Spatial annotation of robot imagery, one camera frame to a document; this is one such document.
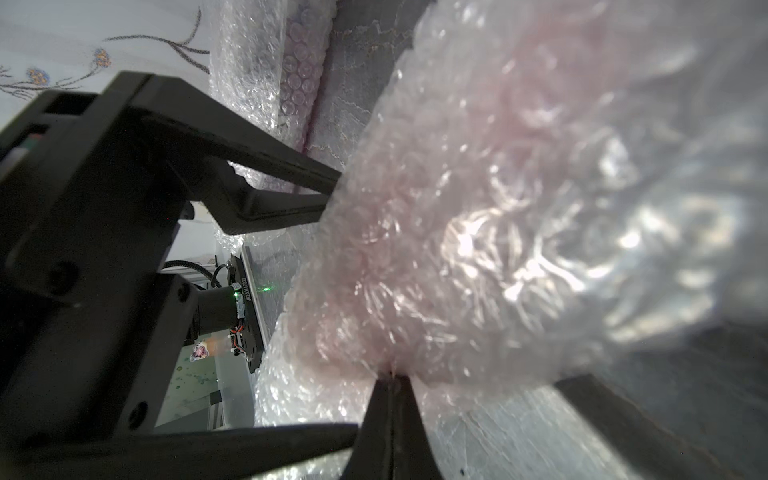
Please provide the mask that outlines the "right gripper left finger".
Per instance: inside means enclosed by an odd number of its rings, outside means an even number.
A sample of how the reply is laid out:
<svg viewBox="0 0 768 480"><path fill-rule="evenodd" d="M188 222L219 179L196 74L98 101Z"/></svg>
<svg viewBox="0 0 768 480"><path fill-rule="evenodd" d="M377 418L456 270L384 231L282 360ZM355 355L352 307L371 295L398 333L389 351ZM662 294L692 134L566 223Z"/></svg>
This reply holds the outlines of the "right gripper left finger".
<svg viewBox="0 0 768 480"><path fill-rule="evenodd" d="M394 377L376 381L341 480L392 478Z"/></svg>

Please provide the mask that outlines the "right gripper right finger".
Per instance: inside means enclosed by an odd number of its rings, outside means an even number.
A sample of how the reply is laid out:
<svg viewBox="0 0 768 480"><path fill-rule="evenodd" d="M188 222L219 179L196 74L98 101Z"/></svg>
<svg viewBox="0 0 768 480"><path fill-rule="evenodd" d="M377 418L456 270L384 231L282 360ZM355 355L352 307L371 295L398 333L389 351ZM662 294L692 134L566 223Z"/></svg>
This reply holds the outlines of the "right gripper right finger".
<svg viewBox="0 0 768 480"><path fill-rule="evenodd" d="M443 478L407 376L393 378L392 387L392 478L439 480Z"/></svg>

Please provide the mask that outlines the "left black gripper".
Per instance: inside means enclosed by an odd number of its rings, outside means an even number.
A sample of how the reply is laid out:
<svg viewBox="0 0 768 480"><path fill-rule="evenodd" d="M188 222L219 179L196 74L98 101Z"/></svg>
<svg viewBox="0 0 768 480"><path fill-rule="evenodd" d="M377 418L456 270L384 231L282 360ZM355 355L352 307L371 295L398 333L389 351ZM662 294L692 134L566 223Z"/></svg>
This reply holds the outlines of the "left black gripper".
<svg viewBox="0 0 768 480"><path fill-rule="evenodd" d="M194 290L160 268L185 195L145 119L199 96L124 72L48 91L1 133L1 446L151 431Z"/></svg>

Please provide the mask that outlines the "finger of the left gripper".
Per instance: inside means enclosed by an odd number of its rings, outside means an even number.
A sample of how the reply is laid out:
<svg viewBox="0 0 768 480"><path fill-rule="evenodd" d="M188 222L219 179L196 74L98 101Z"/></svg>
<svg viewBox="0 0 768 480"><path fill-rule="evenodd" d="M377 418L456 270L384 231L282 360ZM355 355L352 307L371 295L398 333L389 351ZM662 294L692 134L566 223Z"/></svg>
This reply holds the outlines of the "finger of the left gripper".
<svg viewBox="0 0 768 480"><path fill-rule="evenodd" d="M245 479L350 449L356 424L128 436L1 453L3 479Z"/></svg>
<svg viewBox="0 0 768 480"><path fill-rule="evenodd" d="M180 78L121 72L101 98L226 234L315 223L340 180Z"/></svg>

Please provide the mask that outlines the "bubble wrap sheet stack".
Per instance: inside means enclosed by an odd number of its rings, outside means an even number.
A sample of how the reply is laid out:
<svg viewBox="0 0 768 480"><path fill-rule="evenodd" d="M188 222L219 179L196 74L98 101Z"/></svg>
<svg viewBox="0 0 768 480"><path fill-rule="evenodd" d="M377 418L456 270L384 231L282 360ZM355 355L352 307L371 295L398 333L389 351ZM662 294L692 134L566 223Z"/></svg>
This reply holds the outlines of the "bubble wrap sheet stack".
<svg viewBox="0 0 768 480"><path fill-rule="evenodd" d="M259 426L361 421L408 375L448 479L759 478L761 420L683 465L555 382L767 327L763 1L440 1L288 291Z"/></svg>

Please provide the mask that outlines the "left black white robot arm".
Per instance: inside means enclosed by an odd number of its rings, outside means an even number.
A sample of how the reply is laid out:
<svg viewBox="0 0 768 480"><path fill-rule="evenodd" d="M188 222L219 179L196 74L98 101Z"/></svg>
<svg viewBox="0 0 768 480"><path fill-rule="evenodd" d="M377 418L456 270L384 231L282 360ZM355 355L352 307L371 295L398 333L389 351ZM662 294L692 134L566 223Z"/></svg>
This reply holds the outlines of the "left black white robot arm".
<svg viewBox="0 0 768 480"><path fill-rule="evenodd" d="M178 78L31 102L1 133L2 477L242 479L352 446L345 424L154 431L181 349L244 318L163 271L180 220L314 222L338 179Z"/></svg>

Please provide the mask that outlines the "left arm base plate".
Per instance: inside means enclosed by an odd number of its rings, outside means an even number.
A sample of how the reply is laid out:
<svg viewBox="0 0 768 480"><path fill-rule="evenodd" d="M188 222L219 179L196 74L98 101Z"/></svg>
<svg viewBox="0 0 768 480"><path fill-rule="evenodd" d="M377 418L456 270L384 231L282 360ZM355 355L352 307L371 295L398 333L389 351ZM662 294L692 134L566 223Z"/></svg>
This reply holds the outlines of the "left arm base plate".
<svg viewBox="0 0 768 480"><path fill-rule="evenodd" d="M243 356L249 372L255 374L268 340L257 299L259 288L255 269L250 260L249 248L243 246L238 254L231 256L227 280L234 291L237 307L237 324L230 330L233 353Z"/></svg>

